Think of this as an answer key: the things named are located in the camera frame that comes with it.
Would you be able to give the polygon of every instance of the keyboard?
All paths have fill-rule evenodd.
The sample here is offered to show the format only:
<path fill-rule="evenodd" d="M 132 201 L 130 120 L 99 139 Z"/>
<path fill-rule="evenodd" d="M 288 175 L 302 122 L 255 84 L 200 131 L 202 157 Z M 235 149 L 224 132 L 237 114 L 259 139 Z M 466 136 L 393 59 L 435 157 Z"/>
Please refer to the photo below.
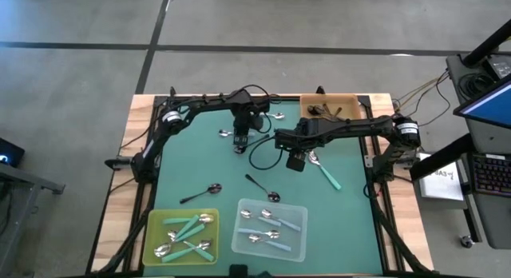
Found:
<path fill-rule="evenodd" d="M 511 197 L 511 160 L 474 154 L 472 166 L 476 192 Z"/>

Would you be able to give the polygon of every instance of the yellow plastic tray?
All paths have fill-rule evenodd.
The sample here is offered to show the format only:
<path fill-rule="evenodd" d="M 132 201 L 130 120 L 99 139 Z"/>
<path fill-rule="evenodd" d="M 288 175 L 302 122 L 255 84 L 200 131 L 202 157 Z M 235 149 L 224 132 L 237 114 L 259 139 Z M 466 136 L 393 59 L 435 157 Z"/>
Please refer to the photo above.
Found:
<path fill-rule="evenodd" d="M 163 220 L 167 218 L 191 218 L 194 215 L 211 214 L 215 217 L 212 223 L 206 224 L 206 228 L 194 236 L 186 239 L 186 241 L 198 245 L 201 240 L 212 239 L 212 245 L 207 252 L 215 257 L 214 261 L 209 262 L 195 251 L 179 257 L 171 262 L 162 263 L 161 258 L 154 256 L 154 248 L 163 243 L 167 243 L 170 239 L 167 232 L 170 230 L 179 231 L 185 223 L 163 225 Z M 210 265 L 215 264 L 218 260 L 218 236 L 220 226 L 220 214 L 217 209 L 156 209 L 149 214 L 148 227 L 145 235 L 144 254 L 142 263 L 145 266 L 177 266 L 177 265 Z M 171 253 L 178 252 L 188 248 L 183 242 L 177 242 L 172 245 Z"/>

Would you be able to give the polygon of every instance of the clear plastic container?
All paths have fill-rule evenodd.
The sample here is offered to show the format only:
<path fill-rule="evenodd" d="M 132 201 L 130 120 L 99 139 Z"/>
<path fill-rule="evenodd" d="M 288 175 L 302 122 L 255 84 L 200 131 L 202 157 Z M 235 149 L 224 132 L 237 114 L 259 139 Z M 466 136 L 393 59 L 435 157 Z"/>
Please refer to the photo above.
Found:
<path fill-rule="evenodd" d="M 263 209 L 271 211 L 272 216 L 290 222 L 299 226 L 300 231 L 287 227 L 285 224 L 274 226 L 264 222 L 258 217 L 262 216 Z M 240 215 L 241 210 L 248 210 L 252 213 L 252 218 L 243 218 Z M 269 245 L 265 242 L 252 243 L 248 239 L 247 233 L 239 233 L 239 228 L 249 228 L 261 232 L 277 230 L 280 232 L 280 238 L 270 239 L 267 235 L 259 235 L 264 240 L 285 244 L 291 247 L 291 251 L 285 251 L 280 248 Z M 262 256 L 274 259 L 303 262 L 305 260 L 305 251 L 307 246 L 307 209 L 303 206 L 284 205 L 280 203 L 271 203 L 266 201 L 255 201 L 252 199 L 242 199 L 238 202 L 238 211 L 236 212 L 236 222 L 234 224 L 234 233 L 232 235 L 231 248 L 233 252 L 243 253 L 254 256 Z"/>

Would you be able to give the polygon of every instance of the brown tray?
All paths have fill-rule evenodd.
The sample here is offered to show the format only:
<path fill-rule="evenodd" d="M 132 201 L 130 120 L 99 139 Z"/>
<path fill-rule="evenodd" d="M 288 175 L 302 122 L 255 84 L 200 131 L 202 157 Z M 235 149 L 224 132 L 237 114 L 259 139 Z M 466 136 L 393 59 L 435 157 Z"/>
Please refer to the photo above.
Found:
<path fill-rule="evenodd" d="M 358 98 L 355 94 L 302 94 L 300 96 L 300 115 L 305 118 L 316 118 L 308 113 L 309 105 L 323 105 L 326 103 L 332 114 L 338 107 L 342 107 L 341 113 L 337 116 L 342 119 L 362 119 L 358 108 Z"/>

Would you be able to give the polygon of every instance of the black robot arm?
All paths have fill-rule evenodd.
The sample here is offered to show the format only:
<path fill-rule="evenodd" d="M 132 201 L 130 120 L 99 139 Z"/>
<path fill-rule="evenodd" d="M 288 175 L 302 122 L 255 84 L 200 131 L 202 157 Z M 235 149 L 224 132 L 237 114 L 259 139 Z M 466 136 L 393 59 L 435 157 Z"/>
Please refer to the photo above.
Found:
<path fill-rule="evenodd" d="M 325 118 L 301 118 L 295 129 L 277 129 L 275 147 L 289 152 L 286 166 L 303 171 L 306 152 L 338 138 L 378 135 L 386 138 L 390 146 L 373 159 L 373 177 L 380 181 L 393 178 L 392 166 L 407 150 L 421 145 L 417 122 L 408 117 L 394 115 L 371 119 L 330 121 Z"/>
<path fill-rule="evenodd" d="M 270 97 L 253 97 L 245 88 L 228 95 L 203 95 L 182 102 L 176 101 L 171 95 L 156 120 L 156 131 L 151 141 L 130 162 L 135 181 L 156 179 L 155 160 L 167 140 L 188 127 L 197 114 L 217 110 L 231 110 L 234 117 L 233 144 L 243 147 L 248 143 L 248 130 L 260 130 L 263 127 L 263 116 L 259 114 L 270 110 Z"/>

